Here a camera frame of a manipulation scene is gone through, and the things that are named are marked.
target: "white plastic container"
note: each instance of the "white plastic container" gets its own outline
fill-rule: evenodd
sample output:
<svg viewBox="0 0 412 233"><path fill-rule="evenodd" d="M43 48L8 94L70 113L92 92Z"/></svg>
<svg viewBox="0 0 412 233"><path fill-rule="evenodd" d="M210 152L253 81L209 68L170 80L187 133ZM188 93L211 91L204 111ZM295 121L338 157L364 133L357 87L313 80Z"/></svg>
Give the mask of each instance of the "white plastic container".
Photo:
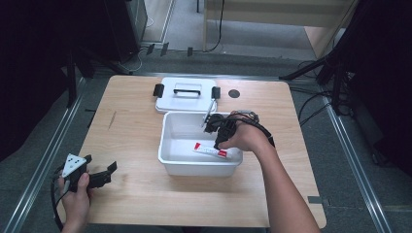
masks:
<svg viewBox="0 0 412 233"><path fill-rule="evenodd" d="M164 115L158 160L169 175L229 177L242 163L243 151L239 149L226 150L228 158L194 151L196 143L212 147L217 137L217 133L205 133L200 127L204 115L199 112L169 112Z"/></svg>

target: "toothpaste tube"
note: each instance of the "toothpaste tube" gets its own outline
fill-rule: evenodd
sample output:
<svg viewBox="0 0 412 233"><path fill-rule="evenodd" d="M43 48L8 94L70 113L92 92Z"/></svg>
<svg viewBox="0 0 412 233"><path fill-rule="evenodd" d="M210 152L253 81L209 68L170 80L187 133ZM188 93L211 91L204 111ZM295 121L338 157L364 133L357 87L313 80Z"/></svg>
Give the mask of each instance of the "toothpaste tube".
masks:
<svg viewBox="0 0 412 233"><path fill-rule="evenodd" d="M209 155L215 155L220 158L227 158L227 151L216 150L212 147L203 146L199 143L196 143L196 145L194 145L194 151L199 152L199 153L209 154Z"/></svg>

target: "black latch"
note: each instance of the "black latch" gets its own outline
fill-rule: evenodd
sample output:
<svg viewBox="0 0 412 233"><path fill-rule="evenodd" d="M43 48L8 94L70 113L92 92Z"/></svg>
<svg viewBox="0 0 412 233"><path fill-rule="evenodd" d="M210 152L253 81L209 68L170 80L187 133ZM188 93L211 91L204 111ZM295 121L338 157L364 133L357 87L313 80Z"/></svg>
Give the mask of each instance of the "black latch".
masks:
<svg viewBox="0 0 412 233"><path fill-rule="evenodd" d="M154 96L163 97L164 84L158 83L154 86Z"/></svg>
<svg viewBox="0 0 412 233"><path fill-rule="evenodd" d="M221 88L218 86L212 87L212 99L220 99L221 98Z"/></svg>

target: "person's left hand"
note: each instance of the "person's left hand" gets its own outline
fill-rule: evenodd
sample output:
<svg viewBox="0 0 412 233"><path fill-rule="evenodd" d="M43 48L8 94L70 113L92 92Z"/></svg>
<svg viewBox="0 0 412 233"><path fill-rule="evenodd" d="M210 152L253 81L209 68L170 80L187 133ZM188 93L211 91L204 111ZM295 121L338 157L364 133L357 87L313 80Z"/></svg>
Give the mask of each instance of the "person's left hand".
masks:
<svg viewBox="0 0 412 233"><path fill-rule="evenodd" d="M66 212L66 222L64 223L62 232L82 232L85 229L88 209L90 207L90 200L88 199L87 193L88 182L88 173L83 173L78 181L77 192L68 191L62 198ZM60 187L60 194L63 194L63 178L59 178L58 185Z"/></svg>

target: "person's right hand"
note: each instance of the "person's right hand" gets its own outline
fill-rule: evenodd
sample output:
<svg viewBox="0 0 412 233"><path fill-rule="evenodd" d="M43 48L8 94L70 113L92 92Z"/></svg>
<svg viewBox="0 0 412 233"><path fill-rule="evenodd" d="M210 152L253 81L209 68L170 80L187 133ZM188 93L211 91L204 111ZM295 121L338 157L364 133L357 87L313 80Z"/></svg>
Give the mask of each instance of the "person's right hand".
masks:
<svg viewBox="0 0 412 233"><path fill-rule="evenodd" d="M245 116L239 115L234 117L240 118ZM236 133L227 141L220 143L219 148L223 150L238 148L243 151L253 151L256 153L267 145L272 147L260 129L239 120L236 122Z"/></svg>

